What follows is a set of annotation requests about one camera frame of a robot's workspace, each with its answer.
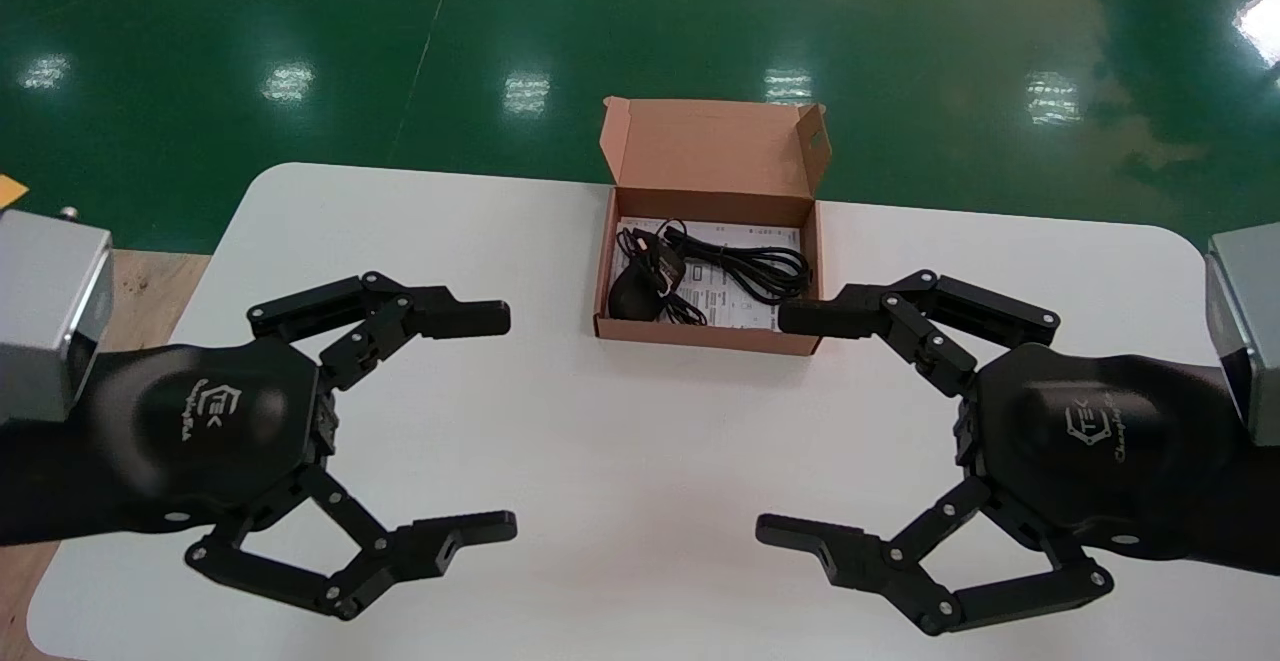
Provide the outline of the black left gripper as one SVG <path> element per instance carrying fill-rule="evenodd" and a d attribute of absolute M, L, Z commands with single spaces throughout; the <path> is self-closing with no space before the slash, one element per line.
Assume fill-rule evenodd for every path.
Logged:
<path fill-rule="evenodd" d="M 379 523 L 321 466 L 335 452 L 333 391 L 348 391 L 411 339 L 503 336 L 500 300 L 465 302 L 444 286 L 403 286 L 380 272 L 248 310 L 256 339 L 105 354 L 78 404 L 93 461 L 97 532 L 173 533 L 214 525 L 186 553 L 219 585 L 342 621 L 392 587 L 443 576 L 465 547 L 513 541 L 511 511 Z M 349 327 L 319 355 L 291 345 Z M 315 502 L 357 546 L 323 575 L 251 553 L 248 534 Z"/>

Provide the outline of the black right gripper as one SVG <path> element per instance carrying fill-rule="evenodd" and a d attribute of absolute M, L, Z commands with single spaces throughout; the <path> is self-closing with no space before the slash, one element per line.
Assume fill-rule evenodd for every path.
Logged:
<path fill-rule="evenodd" d="M 1114 579 L 1082 544 L 1147 560 L 1210 556 L 1216 528 L 1206 514 L 1245 447 L 1217 368 L 1060 354 L 1046 347 L 1056 313 L 932 270 L 846 284 L 831 300 L 788 300 L 778 325 L 878 337 L 943 396 L 972 388 L 975 470 L 991 480 L 965 478 L 887 541 L 855 526 L 756 519 L 759 542 L 813 555 L 831 585 L 877 594 L 924 634 L 942 635 L 1105 597 Z M 977 373 L 945 328 L 1015 350 Z M 979 514 L 1043 553 L 1051 570 L 959 591 L 940 584 L 924 560 Z"/>

